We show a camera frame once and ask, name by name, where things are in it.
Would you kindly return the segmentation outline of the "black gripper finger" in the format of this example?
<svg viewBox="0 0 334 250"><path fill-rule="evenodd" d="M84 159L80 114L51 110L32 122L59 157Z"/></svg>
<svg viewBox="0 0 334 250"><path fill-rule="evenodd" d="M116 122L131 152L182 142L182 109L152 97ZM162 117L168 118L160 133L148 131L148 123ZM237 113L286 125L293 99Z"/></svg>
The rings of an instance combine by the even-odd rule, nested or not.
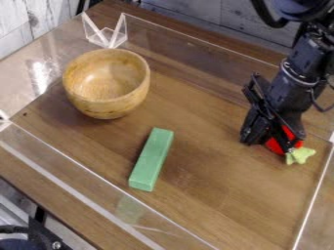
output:
<svg viewBox="0 0 334 250"><path fill-rule="evenodd" d="M241 142L247 146L263 145L269 140L270 127L271 120L253 108L242 126Z"/></svg>
<svg viewBox="0 0 334 250"><path fill-rule="evenodd" d="M271 151L277 154L286 154L293 148L301 147L301 140L291 132L290 128L283 125L271 137Z"/></svg>

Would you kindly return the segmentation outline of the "dark robot arm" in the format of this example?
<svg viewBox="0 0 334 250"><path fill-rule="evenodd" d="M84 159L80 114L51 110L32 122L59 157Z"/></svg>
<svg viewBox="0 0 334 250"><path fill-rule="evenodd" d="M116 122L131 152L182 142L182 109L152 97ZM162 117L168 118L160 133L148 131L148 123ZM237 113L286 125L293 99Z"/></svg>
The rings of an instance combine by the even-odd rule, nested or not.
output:
<svg viewBox="0 0 334 250"><path fill-rule="evenodd" d="M289 22L301 27L290 55L282 60L273 80L250 77L243 94L250 111L241 130L241 142L263 145L285 155L303 146L302 115L311 108L326 112L317 99L334 75L334 0L273 0L271 14L263 0L250 0L263 22L281 28Z"/></svg>

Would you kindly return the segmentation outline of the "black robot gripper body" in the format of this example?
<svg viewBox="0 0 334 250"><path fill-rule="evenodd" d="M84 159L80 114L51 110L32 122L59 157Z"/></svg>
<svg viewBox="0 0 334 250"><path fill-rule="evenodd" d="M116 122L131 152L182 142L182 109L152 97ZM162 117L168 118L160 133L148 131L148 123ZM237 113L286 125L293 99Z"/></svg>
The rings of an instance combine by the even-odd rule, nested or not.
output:
<svg viewBox="0 0 334 250"><path fill-rule="evenodd" d="M254 73L250 83L243 88L243 94L250 102L250 110L255 108L271 120L269 139L286 125L297 137L306 137L302 124L302 113L306 111L306 87L286 75L278 74L269 82Z"/></svg>

